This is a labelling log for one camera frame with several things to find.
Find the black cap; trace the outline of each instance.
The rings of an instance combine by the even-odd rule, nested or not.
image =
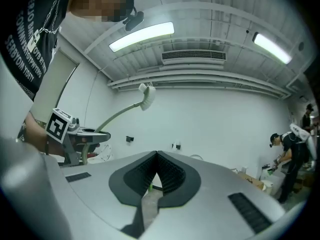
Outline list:
[[[125,0],[120,4],[120,8],[114,10],[113,16],[102,16],[102,22],[121,22],[128,18],[134,9],[135,0]]]
[[[306,109],[307,109],[307,110],[310,110],[311,112],[314,111],[314,109],[312,108],[312,105],[311,105],[311,104],[308,104],[308,105],[306,106]]]
[[[278,138],[278,137],[279,137],[278,133],[274,133],[274,134],[271,135],[271,137],[270,137],[270,142],[271,142],[271,144],[269,144],[270,148],[272,147],[272,141],[273,141],[275,138]]]

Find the ceiling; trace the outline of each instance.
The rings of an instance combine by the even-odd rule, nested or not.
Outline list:
[[[286,0],[135,0],[135,7],[144,12],[144,21],[133,31],[170,21],[174,34],[112,52],[109,45],[129,34],[121,22],[93,22],[68,13],[61,25],[61,35],[88,60],[113,82],[122,80],[122,87],[111,83],[112,88],[152,82],[162,88],[226,87],[286,98],[299,91],[291,88],[291,82],[316,54],[304,23]],[[292,61],[285,65],[254,44],[255,32],[289,52]],[[201,67],[187,72],[186,65],[177,70],[159,68],[163,52],[190,49],[225,52],[223,75],[214,67],[202,72]]]

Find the chain necklace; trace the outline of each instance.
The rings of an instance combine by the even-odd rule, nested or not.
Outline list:
[[[56,22],[56,19],[57,19],[57,16],[58,16],[58,8],[59,8],[59,4],[60,4],[60,0],[54,0],[53,4],[52,4],[52,7],[48,13],[48,15],[46,16],[45,18],[45,21],[43,23],[43,26],[42,28],[40,28],[40,30],[36,30],[34,32],[34,34],[32,35],[32,37],[30,38],[28,44],[27,44],[27,48],[29,50],[30,53],[32,53],[32,51],[34,50],[34,48],[36,47],[36,44],[37,42],[39,41],[40,39],[40,34],[44,31],[46,33],[49,33],[49,34],[56,34],[58,29],[59,29],[59,26],[54,30],[54,26],[55,26],[55,22]],[[46,24],[48,22],[48,20],[50,19],[50,16],[51,16],[51,13],[52,11],[54,10],[55,8],[55,16],[53,18],[53,21],[52,21],[52,25],[51,25],[51,30],[45,28],[46,27]]]

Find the air vent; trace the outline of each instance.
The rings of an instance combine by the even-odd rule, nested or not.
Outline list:
[[[271,222],[244,194],[235,193],[229,195],[228,198],[256,234],[271,225]]]
[[[79,180],[88,178],[90,176],[91,176],[91,174],[89,174],[87,172],[83,172],[83,173],[67,176],[65,178],[66,178],[66,181],[70,183],[70,182],[75,182],[75,181],[79,181]]]
[[[162,53],[164,65],[180,63],[207,63],[222,65],[227,54],[216,50],[173,50]]]

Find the black rubber strip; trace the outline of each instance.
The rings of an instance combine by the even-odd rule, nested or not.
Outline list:
[[[159,191],[164,191],[162,187],[159,187],[159,186],[155,186],[155,185],[152,185],[152,188],[154,190],[159,190]]]
[[[190,165],[162,151],[152,151],[144,157],[116,170],[109,178],[109,187],[120,203],[136,207],[131,224],[121,229],[134,238],[144,232],[141,199],[158,173],[163,197],[157,208],[179,207],[186,204],[199,190],[201,178]]]
[[[67,182],[75,182],[75,181],[79,181],[85,178],[90,177],[91,174],[87,173],[87,172],[83,172],[83,173],[79,173],[79,174],[75,174],[75,175],[70,175],[65,177]]]
[[[231,194],[228,198],[256,234],[272,224],[243,193]]]

